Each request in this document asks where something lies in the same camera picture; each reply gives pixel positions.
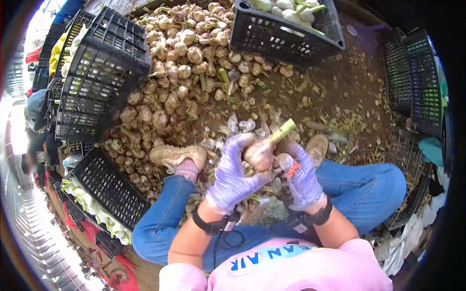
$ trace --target sneaker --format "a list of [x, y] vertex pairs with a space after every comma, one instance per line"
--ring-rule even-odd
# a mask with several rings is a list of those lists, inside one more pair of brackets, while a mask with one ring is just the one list
[[327, 150], [329, 149], [329, 140], [325, 135], [314, 135], [306, 144], [306, 152], [312, 157], [314, 168], [320, 167]]
[[166, 166], [169, 174], [173, 174], [176, 167], [187, 158], [191, 159], [200, 171], [206, 165], [207, 151], [201, 146], [176, 148], [171, 145], [162, 145], [152, 149], [149, 158], [154, 164]]

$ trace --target pink sock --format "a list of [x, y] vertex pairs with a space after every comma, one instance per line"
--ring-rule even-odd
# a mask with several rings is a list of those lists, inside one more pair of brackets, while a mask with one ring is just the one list
[[175, 175], [183, 176], [194, 184], [196, 183], [198, 174], [199, 169], [191, 159], [184, 159], [175, 170]]

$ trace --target purple glove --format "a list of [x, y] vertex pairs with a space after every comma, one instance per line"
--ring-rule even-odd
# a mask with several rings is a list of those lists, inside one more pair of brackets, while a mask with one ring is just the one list
[[236, 204], [272, 181], [272, 171], [257, 173], [249, 178], [243, 174], [241, 153], [254, 140], [252, 133], [243, 133], [226, 141], [219, 167], [215, 171], [215, 183], [206, 194], [215, 213], [231, 214]]
[[282, 159], [278, 159], [280, 166], [285, 170], [294, 199], [289, 208], [295, 211], [304, 211], [317, 202], [319, 204], [321, 204], [320, 202], [326, 203], [327, 196], [317, 181], [311, 156], [299, 144], [289, 140], [280, 142], [277, 149], [279, 152], [288, 153], [294, 158], [294, 162], [290, 162], [291, 157], [289, 156], [289, 158], [284, 156]]

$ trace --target ground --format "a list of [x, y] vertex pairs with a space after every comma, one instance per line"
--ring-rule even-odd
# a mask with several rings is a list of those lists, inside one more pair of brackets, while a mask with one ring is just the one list
[[[90, 1], [88, 7], [94, 9]], [[111, 1], [112, 7], [119, 1]], [[131, 1], [136, 6], [144, 1]], [[125, 2], [125, 9], [120, 12], [127, 14], [132, 7]], [[265, 88], [256, 87], [248, 98], [255, 98], [255, 105], [246, 110], [242, 101], [247, 100], [240, 95], [234, 96], [229, 103], [216, 102], [213, 97], [207, 105], [200, 108], [199, 119], [192, 122], [186, 131], [185, 139], [168, 137], [168, 142], [178, 146], [199, 143], [206, 136], [205, 127], [209, 127], [210, 135], [218, 132], [220, 125], [226, 125], [228, 117], [235, 113], [238, 120], [251, 118], [252, 113], [260, 116], [268, 113], [268, 104], [275, 110], [281, 108], [282, 118], [292, 118], [298, 125], [300, 140], [303, 144], [315, 133], [306, 127], [306, 121], [326, 122], [335, 127], [349, 131], [348, 143], [339, 144], [336, 154], [328, 154], [328, 158], [345, 164], [365, 164], [383, 162], [384, 152], [389, 148], [393, 123], [393, 115], [388, 113], [385, 98], [385, 73], [382, 54], [377, 40], [382, 39], [381, 32], [371, 30], [358, 23], [355, 19], [340, 14], [340, 22], [346, 50], [333, 56], [308, 72], [298, 72], [290, 79], [284, 79], [278, 72], [269, 78], [261, 77]], [[357, 29], [357, 37], [350, 35], [344, 28], [351, 24]], [[303, 80], [308, 86], [298, 92]], [[350, 154], [357, 141], [358, 149]], [[54, 195], [52, 201], [61, 219], [64, 213]], [[89, 244], [82, 233], [73, 232], [83, 246], [96, 248]], [[157, 290], [160, 266], [148, 263], [137, 256], [131, 246], [125, 247], [125, 255], [134, 262], [138, 269], [134, 271], [140, 290]], [[112, 263], [109, 269], [118, 268], [118, 263]]]

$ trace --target blue jeans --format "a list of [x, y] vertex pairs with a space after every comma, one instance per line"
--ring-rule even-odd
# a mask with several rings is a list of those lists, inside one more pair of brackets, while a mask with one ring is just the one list
[[[406, 180], [403, 173], [391, 164], [347, 166], [324, 161], [317, 170], [317, 179], [332, 203], [356, 226], [360, 235], [369, 232], [390, 216], [403, 202]], [[182, 176], [165, 179], [164, 189], [154, 205], [144, 214], [133, 231], [133, 247], [145, 260], [167, 265], [171, 242], [178, 232], [186, 203], [194, 185]], [[216, 264], [229, 257], [247, 251], [273, 238], [302, 238], [286, 227], [284, 222], [271, 227], [236, 226], [245, 241], [239, 248], [231, 248], [220, 240], [217, 246]], [[204, 252], [205, 271], [213, 270], [213, 238]], [[230, 245], [239, 245], [241, 237], [230, 233], [226, 237]]]

